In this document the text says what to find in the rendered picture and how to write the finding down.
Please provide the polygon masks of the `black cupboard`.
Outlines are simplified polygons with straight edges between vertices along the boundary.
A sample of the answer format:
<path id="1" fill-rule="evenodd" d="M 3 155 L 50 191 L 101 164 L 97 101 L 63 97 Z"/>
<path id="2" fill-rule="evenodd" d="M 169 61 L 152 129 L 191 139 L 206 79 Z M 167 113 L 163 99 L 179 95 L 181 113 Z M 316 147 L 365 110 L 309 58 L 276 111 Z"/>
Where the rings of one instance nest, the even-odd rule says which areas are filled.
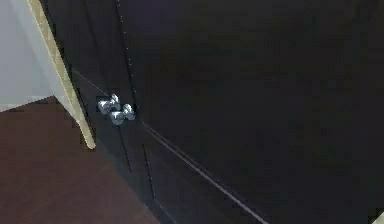
<path id="1" fill-rule="evenodd" d="M 384 0 L 40 0 L 98 148 L 164 224 L 384 214 Z M 114 125 L 98 102 L 136 118 Z"/>

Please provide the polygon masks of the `silver round cupboard knob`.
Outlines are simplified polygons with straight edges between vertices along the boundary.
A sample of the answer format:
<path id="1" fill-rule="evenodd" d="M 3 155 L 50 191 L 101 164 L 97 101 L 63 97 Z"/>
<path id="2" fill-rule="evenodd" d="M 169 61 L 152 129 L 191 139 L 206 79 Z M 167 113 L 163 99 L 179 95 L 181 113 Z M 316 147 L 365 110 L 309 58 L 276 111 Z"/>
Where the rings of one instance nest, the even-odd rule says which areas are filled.
<path id="1" fill-rule="evenodd" d="M 110 113 L 111 121 L 114 125 L 121 125 L 125 120 L 134 120 L 136 113 L 130 104 L 124 104 L 121 111 L 114 111 Z"/>
<path id="2" fill-rule="evenodd" d="M 112 94 L 109 100 L 101 100 L 97 104 L 99 111 L 102 114 L 108 114 L 112 110 L 120 110 L 121 104 L 117 95 Z"/>

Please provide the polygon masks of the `beige wooden post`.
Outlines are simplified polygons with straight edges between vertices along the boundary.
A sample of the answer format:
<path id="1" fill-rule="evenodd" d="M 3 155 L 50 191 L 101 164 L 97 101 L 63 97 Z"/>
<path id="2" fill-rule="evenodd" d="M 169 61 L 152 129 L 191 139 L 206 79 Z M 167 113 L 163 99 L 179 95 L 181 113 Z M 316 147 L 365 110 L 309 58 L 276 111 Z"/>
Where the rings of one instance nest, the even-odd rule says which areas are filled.
<path id="1" fill-rule="evenodd" d="M 63 90 L 63 94 L 57 95 L 56 98 L 62 100 L 63 104 L 68 104 L 68 112 L 79 125 L 87 147 L 90 150 L 93 150 L 96 147 L 96 143 L 92 136 L 91 128 L 86 121 L 75 88 L 70 79 L 69 70 L 65 66 L 64 58 L 59 50 L 57 41 L 55 40 L 53 28 L 49 25 L 48 17 L 44 12 L 43 5 L 39 0 L 26 0 L 26 2 L 35 19 L 42 42 L 46 48 L 48 61 L 52 64 L 54 74 L 59 80 L 59 86 Z"/>

